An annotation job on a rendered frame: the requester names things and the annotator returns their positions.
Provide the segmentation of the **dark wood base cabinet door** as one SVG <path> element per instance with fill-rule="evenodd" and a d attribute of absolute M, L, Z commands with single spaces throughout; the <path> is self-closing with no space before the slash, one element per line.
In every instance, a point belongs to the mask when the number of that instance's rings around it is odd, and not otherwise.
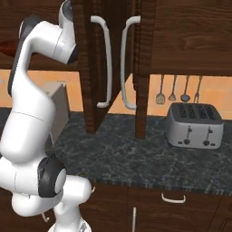
<path fill-rule="evenodd" d="M 214 213 L 137 210 L 135 232 L 208 232 Z"/>
<path fill-rule="evenodd" d="M 128 189 L 102 183 L 93 186 L 95 190 L 88 201 L 80 205 L 92 232 L 127 232 Z"/>

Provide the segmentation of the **hanging slotted spatula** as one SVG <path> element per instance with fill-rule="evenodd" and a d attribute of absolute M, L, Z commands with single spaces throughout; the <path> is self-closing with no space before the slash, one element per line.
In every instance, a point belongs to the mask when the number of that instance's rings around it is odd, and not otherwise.
<path fill-rule="evenodd" d="M 162 92 L 163 82 L 164 82 L 164 75 L 161 75 L 159 93 L 156 95 L 156 103 L 157 104 L 164 104 L 165 103 L 165 94 Z"/>

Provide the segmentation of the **beige box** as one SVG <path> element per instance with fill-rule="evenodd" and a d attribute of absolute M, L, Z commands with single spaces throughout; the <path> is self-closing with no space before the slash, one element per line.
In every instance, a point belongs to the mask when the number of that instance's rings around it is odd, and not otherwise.
<path fill-rule="evenodd" d="M 50 132 L 50 141 L 54 145 L 70 118 L 66 83 L 47 82 L 43 86 L 43 91 L 52 98 L 56 108 L 54 122 Z"/>

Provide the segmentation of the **hanging small spatula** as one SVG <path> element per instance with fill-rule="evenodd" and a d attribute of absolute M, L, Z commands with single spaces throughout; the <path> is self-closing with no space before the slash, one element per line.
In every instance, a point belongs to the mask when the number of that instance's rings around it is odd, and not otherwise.
<path fill-rule="evenodd" d="M 177 81 L 178 76 L 174 75 L 173 78 L 173 84 L 172 84 L 172 90 L 171 90 L 171 94 L 169 96 L 169 101 L 174 102 L 176 100 L 176 95 L 175 95 L 175 86 L 176 86 L 176 81 Z"/>

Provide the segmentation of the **hanging ladle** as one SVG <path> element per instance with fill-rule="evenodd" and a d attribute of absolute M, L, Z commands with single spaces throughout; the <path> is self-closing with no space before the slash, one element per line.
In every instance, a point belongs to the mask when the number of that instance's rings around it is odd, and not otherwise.
<path fill-rule="evenodd" d="M 189 76 L 186 77 L 186 84 L 185 84 L 184 93 L 180 96 L 180 99 L 181 99 L 183 102 L 188 102 L 189 99 L 190 99 L 190 97 L 187 95 L 188 84 L 189 84 Z"/>

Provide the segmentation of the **silver four-slot toaster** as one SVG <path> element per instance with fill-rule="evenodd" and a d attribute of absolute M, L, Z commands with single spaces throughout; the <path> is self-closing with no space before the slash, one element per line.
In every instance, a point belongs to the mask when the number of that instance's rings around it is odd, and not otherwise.
<path fill-rule="evenodd" d="M 221 145 L 224 122 L 211 104 L 173 102 L 166 118 L 168 142 L 181 148 L 215 150 Z"/>

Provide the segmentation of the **hanging long fork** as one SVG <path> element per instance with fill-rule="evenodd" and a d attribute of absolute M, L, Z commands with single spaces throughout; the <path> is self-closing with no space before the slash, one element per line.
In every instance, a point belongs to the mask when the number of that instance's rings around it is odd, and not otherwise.
<path fill-rule="evenodd" d="M 197 91 L 194 95 L 194 103 L 198 103 L 198 101 L 199 101 L 199 89 L 200 89 L 201 81 L 202 81 L 202 76 L 199 76 Z"/>

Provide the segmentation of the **dark wood drawer front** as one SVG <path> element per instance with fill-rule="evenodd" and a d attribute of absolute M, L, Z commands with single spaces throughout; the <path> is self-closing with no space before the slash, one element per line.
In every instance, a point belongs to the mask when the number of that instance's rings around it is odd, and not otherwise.
<path fill-rule="evenodd" d="M 164 202 L 161 193 L 166 198 L 183 199 L 186 196 L 184 204 L 171 204 Z M 187 193 L 182 191 L 168 191 L 154 188 L 129 188 L 128 203 L 136 207 L 139 212 L 150 210 L 151 212 L 176 212 L 182 214 L 185 212 L 205 212 L 213 214 L 218 207 L 220 197 L 210 196 L 198 193 Z"/>

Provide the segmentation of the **red-brown bowl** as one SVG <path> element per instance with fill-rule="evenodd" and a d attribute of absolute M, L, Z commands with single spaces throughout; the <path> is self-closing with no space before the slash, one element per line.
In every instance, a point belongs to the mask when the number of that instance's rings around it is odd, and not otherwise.
<path fill-rule="evenodd" d="M 3 53 L 7 56 L 15 57 L 17 45 L 19 40 L 8 40 L 0 43 L 0 53 Z"/>

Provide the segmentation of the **dark wood wall cabinet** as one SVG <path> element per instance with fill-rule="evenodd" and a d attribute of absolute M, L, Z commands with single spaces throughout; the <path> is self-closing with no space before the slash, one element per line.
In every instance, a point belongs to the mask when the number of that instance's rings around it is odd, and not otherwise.
<path fill-rule="evenodd" d="M 0 0 L 0 43 L 18 38 L 21 22 L 29 15 L 37 15 L 52 24 L 58 24 L 60 6 L 64 0 Z M 78 63 L 63 64 L 40 54 L 33 54 L 30 70 L 78 70 Z"/>
<path fill-rule="evenodd" d="M 232 0 L 156 0 L 150 71 L 232 76 Z"/>

